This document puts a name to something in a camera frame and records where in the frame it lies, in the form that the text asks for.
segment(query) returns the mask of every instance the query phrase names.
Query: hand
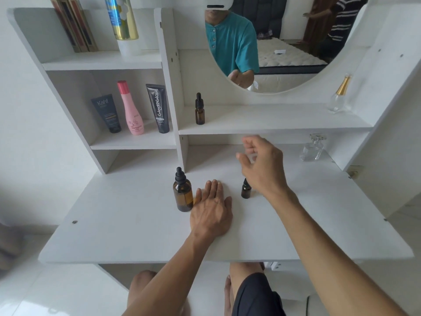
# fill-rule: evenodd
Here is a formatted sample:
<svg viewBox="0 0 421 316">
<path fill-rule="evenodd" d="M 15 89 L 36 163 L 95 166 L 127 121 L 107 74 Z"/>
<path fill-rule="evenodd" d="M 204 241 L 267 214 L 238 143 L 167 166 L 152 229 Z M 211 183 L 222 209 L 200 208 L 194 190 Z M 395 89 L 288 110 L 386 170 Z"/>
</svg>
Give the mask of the hand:
<svg viewBox="0 0 421 316">
<path fill-rule="evenodd" d="M 205 189 L 196 191 L 196 201 L 190 212 L 190 227 L 193 233 L 210 242 L 228 232 L 232 222 L 232 198 L 224 200 L 221 182 L 207 181 Z"/>
<path fill-rule="evenodd" d="M 239 70 L 234 70 L 228 75 L 228 78 L 235 84 L 241 86 L 240 84 L 243 80 L 243 74 Z"/>
<path fill-rule="evenodd" d="M 291 196 L 293 192 L 285 178 L 282 151 L 258 135 L 245 136 L 242 141 L 247 154 L 257 153 L 257 156 L 253 157 L 254 164 L 245 154 L 236 154 L 241 163 L 242 173 L 250 186 L 266 198 L 273 194 Z"/>
</svg>

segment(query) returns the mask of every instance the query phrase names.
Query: gold perfume cap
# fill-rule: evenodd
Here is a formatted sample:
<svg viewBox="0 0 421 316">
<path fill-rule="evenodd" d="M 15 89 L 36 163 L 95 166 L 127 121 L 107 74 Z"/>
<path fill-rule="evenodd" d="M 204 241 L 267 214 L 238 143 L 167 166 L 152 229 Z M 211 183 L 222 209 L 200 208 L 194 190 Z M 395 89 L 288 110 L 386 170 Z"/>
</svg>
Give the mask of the gold perfume cap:
<svg viewBox="0 0 421 316">
<path fill-rule="evenodd" d="M 348 89 L 348 85 L 350 84 L 351 77 L 352 77 L 351 74 L 345 75 L 344 81 L 340 85 L 339 89 L 336 91 L 337 95 L 345 95 L 346 94 L 346 90 Z"/>
</svg>

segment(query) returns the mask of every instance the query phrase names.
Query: mirror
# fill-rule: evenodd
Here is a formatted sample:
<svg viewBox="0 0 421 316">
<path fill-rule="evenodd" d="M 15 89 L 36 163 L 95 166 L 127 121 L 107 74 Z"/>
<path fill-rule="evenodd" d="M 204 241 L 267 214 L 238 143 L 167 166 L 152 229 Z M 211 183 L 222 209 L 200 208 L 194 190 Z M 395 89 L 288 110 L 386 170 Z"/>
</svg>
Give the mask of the mirror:
<svg viewBox="0 0 421 316">
<path fill-rule="evenodd" d="M 234 0 L 206 10 L 209 49 L 222 72 L 242 88 L 290 90 L 313 78 L 342 50 L 368 0 Z"/>
</svg>

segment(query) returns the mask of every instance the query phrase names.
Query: white vanity desk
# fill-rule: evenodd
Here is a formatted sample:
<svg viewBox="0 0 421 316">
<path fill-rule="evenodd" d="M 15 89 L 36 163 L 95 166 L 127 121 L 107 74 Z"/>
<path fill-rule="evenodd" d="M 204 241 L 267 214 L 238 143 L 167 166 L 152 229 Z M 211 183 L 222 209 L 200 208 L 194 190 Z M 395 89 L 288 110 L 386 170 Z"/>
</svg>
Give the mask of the white vanity desk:
<svg viewBox="0 0 421 316">
<path fill-rule="evenodd" d="M 235 152 L 242 150 L 236 145 L 239 137 L 248 133 L 265 134 L 281 144 L 288 184 L 350 258 L 413 256 L 343 170 L 420 61 L 420 4 L 372 0 L 344 50 L 318 76 L 296 89 L 265 95 L 240 89 L 222 77 L 203 45 L 205 32 L 198 20 L 203 19 L 202 8 L 140 9 L 139 2 L 132 1 L 134 8 L 138 5 L 139 33 L 156 34 L 141 36 L 146 40 L 145 55 L 132 64 L 121 61 L 116 52 L 73 53 L 57 27 L 53 9 L 8 12 L 12 26 L 99 169 L 42 250 L 42 262 L 138 264 L 170 260 L 190 232 L 189 213 L 177 210 L 172 191 L 176 167 L 182 166 L 193 190 L 203 187 L 206 180 L 217 179 L 223 182 L 226 196 L 233 197 L 232 228 L 212 244 L 205 260 L 215 263 L 207 263 L 205 268 L 222 266 L 216 262 L 280 261 L 283 270 L 302 275 L 298 255 L 269 203 L 255 191 L 248 200 L 240 197 L 244 177 Z M 100 50 L 116 51 L 106 11 L 87 9 L 86 14 Z M 347 72 L 354 74 L 351 111 L 331 115 L 323 103 Z M 172 119 L 172 131 L 165 138 L 160 140 L 153 122 L 150 131 L 136 138 L 122 132 L 118 142 L 117 136 L 108 135 L 90 99 L 112 92 L 119 115 L 124 115 L 115 86 L 118 79 L 128 80 L 144 119 L 153 118 L 145 83 L 165 83 Z M 193 121 L 199 91 L 205 101 L 203 126 Z M 326 151 L 317 162 L 301 162 L 298 155 L 303 143 L 308 142 L 309 134 L 319 132 L 328 136 Z M 219 277 L 223 282 L 227 265 L 222 269 L 218 276 L 199 272 L 197 279 Z"/>
</svg>

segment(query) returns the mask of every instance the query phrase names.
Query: desk surface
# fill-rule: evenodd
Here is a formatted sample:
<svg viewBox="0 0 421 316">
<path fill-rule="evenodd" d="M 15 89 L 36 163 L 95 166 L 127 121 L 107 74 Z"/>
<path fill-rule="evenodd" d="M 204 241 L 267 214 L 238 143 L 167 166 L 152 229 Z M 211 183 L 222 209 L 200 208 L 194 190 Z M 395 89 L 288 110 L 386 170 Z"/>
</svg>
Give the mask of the desk surface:
<svg viewBox="0 0 421 316">
<path fill-rule="evenodd" d="M 412 257 L 410 247 L 327 153 L 303 163 L 302 145 L 280 145 L 287 181 L 315 221 L 350 258 Z M 277 214 L 256 191 L 241 198 L 241 146 L 190 146 L 187 178 L 193 190 L 206 180 L 233 197 L 234 221 L 205 260 L 281 261 L 298 255 Z M 48 263 L 167 262 L 190 233 L 189 213 L 176 208 L 175 150 L 123 151 L 107 175 L 95 175 L 39 259 Z"/>
</svg>

